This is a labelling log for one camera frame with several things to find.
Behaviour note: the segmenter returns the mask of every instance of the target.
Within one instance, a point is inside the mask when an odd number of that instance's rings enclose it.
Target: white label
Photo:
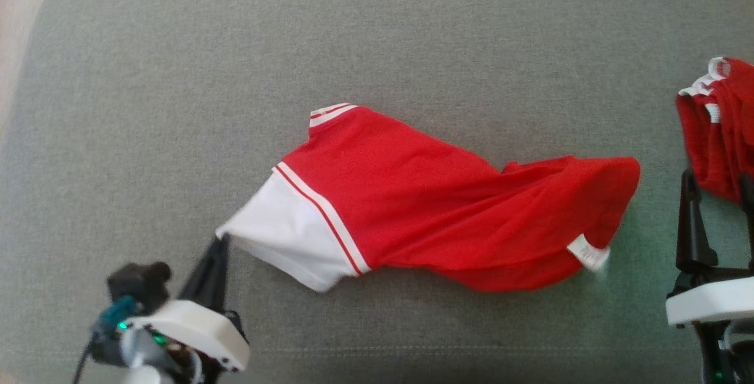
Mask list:
[[[603,268],[610,256],[610,248],[598,249],[594,247],[592,244],[589,244],[584,234],[576,237],[566,248],[576,256],[581,264],[592,272],[597,272]]]

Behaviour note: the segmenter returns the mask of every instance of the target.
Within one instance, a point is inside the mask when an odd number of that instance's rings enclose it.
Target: wooden floor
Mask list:
[[[21,60],[42,0],[0,0],[0,136],[16,90]],[[73,374],[75,365],[71,365]],[[0,370],[0,384],[19,384]]]

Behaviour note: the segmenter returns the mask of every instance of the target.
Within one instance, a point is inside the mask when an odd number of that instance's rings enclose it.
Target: seam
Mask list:
[[[345,243],[343,242],[342,237],[338,234],[337,230],[335,229],[335,226],[332,225],[332,220],[330,220],[328,215],[325,213],[324,209],[311,196],[304,193],[304,191],[302,191],[301,188],[295,185],[293,181],[290,179],[290,177],[288,177],[288,175],[286,175],[285,172],[283,172],[283,170],[281,170],[279,166],[275,165],[274,171],[280,174],[281,177],[283,177],[283,179],[287,183],[287,185],[293,187],[294,191],[296,191],[298,194],[301,194],[301,196],[304,196],[304,198],[306,198],[310,203],[315,205],[316,207],[316,209],[314,210],[315,213],[320,215],[325,220],[325,222],[328,223],[328,226],[330,228],[330,233],[332,236],[335,237],[336,242],[340,245],[341,253],[343,253],[346,257],[345,260],[348,261],[351,268],[353,268],[353,271],[356,272],[356,276],[363,276],[363,272],[361,272],[358,266],[356,265],[356,261],[353,260],[353,257],[348,252],[348,248],[345,247]]]

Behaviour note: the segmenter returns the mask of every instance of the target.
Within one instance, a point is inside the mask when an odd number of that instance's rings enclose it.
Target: red and white stripe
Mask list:
[[[689,102],[693,102],[693,97],[708,97],[714,89],[712,83],[721,81],[730,74],[730,64],[723,57],[715,57],[709,60],[707,65],[707,74],[697,79],[692,86],[684,88],[678,92],[681,96],[689,96]],[[720,123],[720,107],[714,102],[706,102],[705,108],[709,113],[709,122],[713,124]]]
[[[317,193],[317,191],[308,186],[296,174],[296,172],[293,171],[293,169],[285,164],[285,162],[281,161],[280,163],[278,163],[277,166],[275,166],[274,171],[282,175],[283,178],[285,178],[286,181],[291,186],[293,186],[294,189],[296,189],[296,191],[298,191],[302,196],[312,202],[317,210],[319,210],[324,220],[328,223],[332,234],[340,244],[343,253],[348,258],[348,261],[350,262],[351,267],[353,267],[353,271],[355,272],[356,276],[361,276],[362,274],[369,272],[371,270],[369,268],[369,265],[366,264],[363,256],[361,256],[359,248],[356,247],[356,242],[353,241],[353,238],[350,236],[348,229],[340,219],[335,208],[332,207],[332,204],[330,204],[330,202],[326,198],[321,196],[321,194]]]
[[[309,127],[315,127],[321,125],[327,121],[330,121],[337,116],[346,113],[348,110],[353,110],[358,105],[342,102],[340,104],[331,105],[330,107],[323,107],[319,110],[314,110],[312,115],[309,116]]]

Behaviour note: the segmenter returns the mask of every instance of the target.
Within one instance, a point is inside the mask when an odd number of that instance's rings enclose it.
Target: gray couch cushion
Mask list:
[[[307,113],[355,102],[498,166],[636,156],[608,276],[489,294],[383,270],[322,295],[236,250],[253,372],[228,382],[695,382],[663,309],[674,94],[711,57],[754,59],[750,1],[45,0],[0,151],[0,365],[67,381],[108,272],[166,260],[175,290]],[[709,197],[705,215],[743,265],[742,215]]]

